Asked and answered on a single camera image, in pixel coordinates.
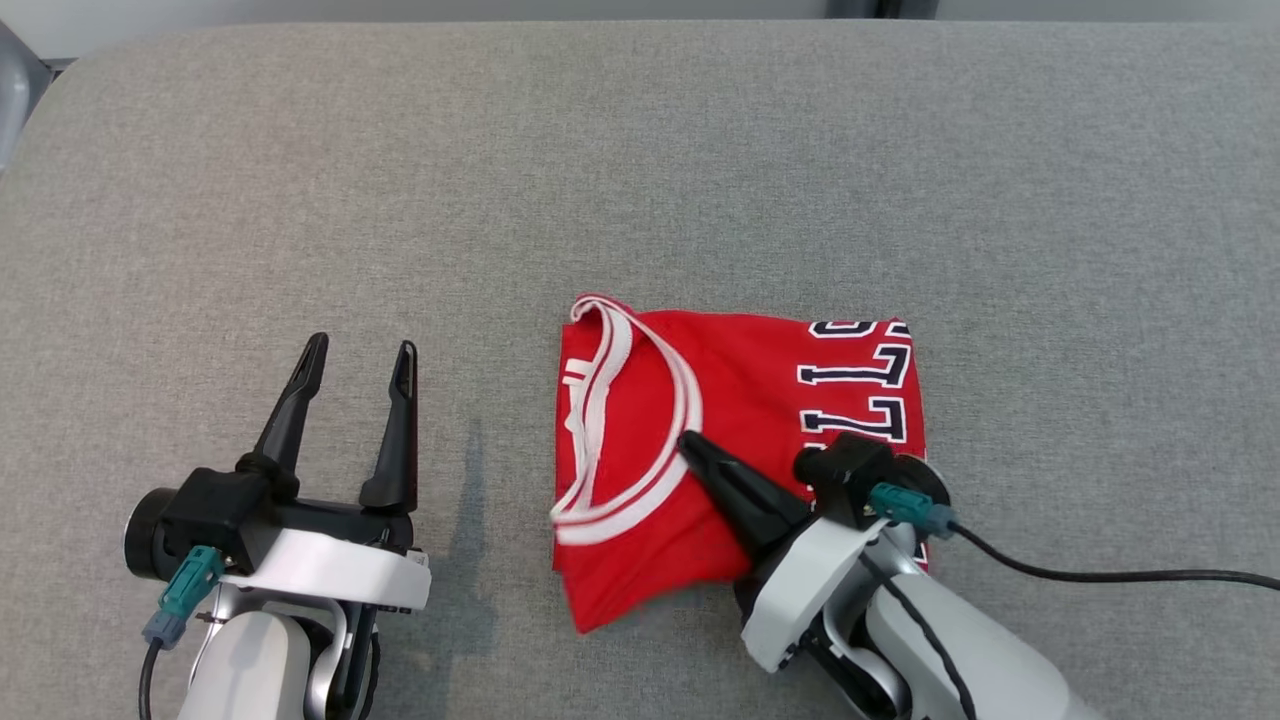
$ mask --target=black cable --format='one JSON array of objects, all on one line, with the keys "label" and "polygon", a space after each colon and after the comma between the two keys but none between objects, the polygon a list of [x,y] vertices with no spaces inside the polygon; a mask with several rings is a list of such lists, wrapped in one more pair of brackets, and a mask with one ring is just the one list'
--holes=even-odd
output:
[{"label": "black cable", "polygon": [[906,610],[906,615],[920,626],[924,633],[924,639],[929,641],[929,646],[933,647],[933,652],[938,653],[942,659],[942,667],[947,671],[947,678],[951,678],[951,684],[956,687],[956,693],[960,696],[960,708],[964,710],[965,720],[978,720],[978,711],[973,707],[973,694],[969,693],[969,685],[965,684],[964,678],[960,676],[960,670],[956,669],[956,664],[951,660],[951,653],[947,648],[942,647],[942,641],[938,639],[937,633],[929,626],[929,621],[920,615],[920,611],[915,609],[915,605],[908,600],[906,593],[901,591],[883,570],[876,566],[874,562],[867,559],[865,555],[858,559],[867,570],[876,578],[876,582],[884,585],[899,603],[902,605],[902,610]]},{"label": "black cable", "polygon": [[1243,583],[1247,585],[1258,585],[1280,591],[1280,580],[1266,575],[1242,573],[1239,570],[1142,570],[1135,573],[1068,573],[1064,570],[1047,570],[1044,568],[1037,568],[1009,557],[960,523],[952,521],[948,527],[955,530],[957,536],[978,546],[978,550],[993,557],[996,562],[1000,562],[1006,568],[1012,568],[1019,573],[1025,573],[1046,580],[1060,580],[1064,583],[1174,583],[1183,580],[1221,580],[1224,583]]},{"label": "black cable", "polygon": [[164,643],[160,638],[147,646],[147,656],[142,659],[142,676],[138,678],[138,720],[151,720],[151,671],[156,666],[156,656]]}]

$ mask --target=gray upholstery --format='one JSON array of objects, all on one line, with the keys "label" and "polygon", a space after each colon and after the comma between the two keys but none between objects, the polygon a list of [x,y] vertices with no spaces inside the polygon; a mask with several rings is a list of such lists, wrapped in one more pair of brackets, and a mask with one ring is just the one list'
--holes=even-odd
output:
[{"label": "gray upholstery", "polygon": [[[128,717],[134,502],[248,448],[332,333],[305,493],[353,500],[421,350],[436,585],[375,717],[838,717],[726,588],[577,637],[558,328],[901,315],[969,524],[1073,569],[1280,575],[1280,35],[1233,26],[270,26],[87,58],[0,179],[0,707]],[[1112,719],[1275,717],[1280,594],[938,577]],[[174,717],[197,646],[160,660]]]}]

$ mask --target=red jersey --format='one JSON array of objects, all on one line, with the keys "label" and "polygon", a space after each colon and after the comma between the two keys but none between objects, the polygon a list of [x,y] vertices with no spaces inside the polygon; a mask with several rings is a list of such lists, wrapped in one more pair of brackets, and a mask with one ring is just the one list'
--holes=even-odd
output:
[{"label": "red jersey", "polygon": [[561,345],[554,566],[579,632],[650,597],[750,571],[676,450],[698,430],[812,501],[791,465],[841,432],[924,457],[911,336],[900,320],[801,323],[634,313],[585,295]]}]

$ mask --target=teal connector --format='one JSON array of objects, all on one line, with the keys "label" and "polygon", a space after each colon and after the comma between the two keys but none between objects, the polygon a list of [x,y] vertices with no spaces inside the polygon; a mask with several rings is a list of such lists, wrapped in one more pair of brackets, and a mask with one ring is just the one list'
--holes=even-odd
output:
[{"label": "teal connector", "polygon": [[223,553],[205,544],[191,548],[182,566],[169,580],[169,587],[160,596],[160,610],[179,618],[191,618],[200,601],[218,585],[224,569]]},{"label": "teal connector", "polygon": [[196,611],[223,577],[223,553],[212,547],[196,546],[187,553],[182,566],[169,580],[160,596],[160,610],[142,630],[147,643],[160,641],[164,650],[172,650],[187,630],[187,619]]},{"label": "teal connector", "polygon": [[879,483],[872,488],[868,503],[881,518],[909,523],[931,536],[946,539],[954,534],[951,523],[956,519],[955,511],[948,505],[934,503],[924,493]]}]

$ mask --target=white wall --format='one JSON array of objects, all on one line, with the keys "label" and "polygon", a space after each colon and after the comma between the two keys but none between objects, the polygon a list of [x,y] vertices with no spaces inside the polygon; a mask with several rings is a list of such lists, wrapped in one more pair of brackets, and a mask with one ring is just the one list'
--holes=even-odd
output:
[{"label": "white wall", "polygon": [[826,0],[0,0],[42,59],[163,31],[270,22],[820,18]]},{"label": "white wall", "polygon": [[1280,0],[940,0],[938,19],[1277,20]]}]

